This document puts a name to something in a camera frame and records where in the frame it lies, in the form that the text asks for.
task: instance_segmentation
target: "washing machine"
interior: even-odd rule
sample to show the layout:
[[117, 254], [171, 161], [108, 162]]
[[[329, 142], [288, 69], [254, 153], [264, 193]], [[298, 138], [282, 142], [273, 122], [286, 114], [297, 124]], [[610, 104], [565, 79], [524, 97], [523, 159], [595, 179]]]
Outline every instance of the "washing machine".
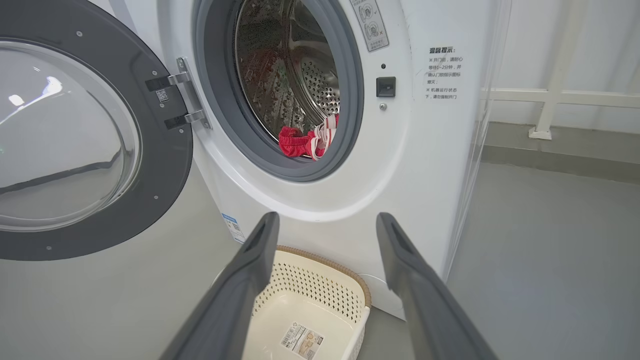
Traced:
[[[359, 273], [373, 305], [402, 318], [383, 280], [383, 211], [446, 278], [486, 129], [501, 2], [1, 6], [12, 84], [0, 99], [2, 258], [75, 258], [133, 238], [172, 206], [193, 158], [235, 241], [276, 211], [279, 244]], [[333, 114], [324, 156], [285, 156], [284, 126], [306, 133]]]

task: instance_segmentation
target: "gray floor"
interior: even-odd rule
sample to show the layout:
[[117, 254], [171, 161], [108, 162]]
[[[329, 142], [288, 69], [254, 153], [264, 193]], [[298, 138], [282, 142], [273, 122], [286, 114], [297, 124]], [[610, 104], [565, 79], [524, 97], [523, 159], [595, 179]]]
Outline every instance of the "gray floor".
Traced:
[[640, 359], [640, 186], [483, 163], [449, 287], [502, 360]]
[[[239, 247], [194, 169], [135, 239], [0, 261], [0, 359], [157, 359]], [[502, 360], [638, 359], [639, 220], [638, 185], [483, 163], [449, 287]], [[413, 359], [408, 335], [373, 309], [358, 358]]]
[[157, 359], [239, 249], [192, 169], [167, 213], [120, 245], [0, 260], [0, 359]]

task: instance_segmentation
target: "white railing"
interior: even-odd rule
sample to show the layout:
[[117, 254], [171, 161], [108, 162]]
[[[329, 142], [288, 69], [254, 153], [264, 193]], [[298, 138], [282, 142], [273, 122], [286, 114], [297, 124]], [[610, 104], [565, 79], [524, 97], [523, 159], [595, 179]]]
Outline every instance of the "white railing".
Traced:
[[529, 137], [551, 140], [550, 127], [554, 119], [557, 104], [579, 104], [614, 106], [619, 108], [640, 108], [640, 64], [627, 87], [627, 94], [618, 92], [592, 92], [563, 90], [568, 67], [582, 31], [587, 13], [586, 0], [566, 0], [568, 6], [565, 27], [561, 43], [552, 67], [551, 78], [546, 89], [526, 88], [492, 88], [493, 100], [542, 102], [540, 119], [535, 127], [529, 130]]

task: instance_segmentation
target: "laundry basket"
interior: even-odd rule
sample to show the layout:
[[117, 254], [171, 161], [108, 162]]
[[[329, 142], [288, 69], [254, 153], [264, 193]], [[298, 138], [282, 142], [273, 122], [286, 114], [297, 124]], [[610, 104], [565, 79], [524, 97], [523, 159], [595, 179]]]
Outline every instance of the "laundry basket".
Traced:
[[253, 304], [243, 360], [355, 360], [370, 308], [358, 274], [278, 246], [271, 280]]

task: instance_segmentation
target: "washing machine door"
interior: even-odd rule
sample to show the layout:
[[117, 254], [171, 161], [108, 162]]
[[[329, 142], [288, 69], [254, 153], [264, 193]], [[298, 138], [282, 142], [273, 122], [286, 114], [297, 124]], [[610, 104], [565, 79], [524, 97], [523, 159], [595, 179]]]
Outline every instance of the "washing machine door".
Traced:
[[188, 114], [158, 57], [86, 0], [0, 3], [0, 258], [122, 243], [187, 179]]

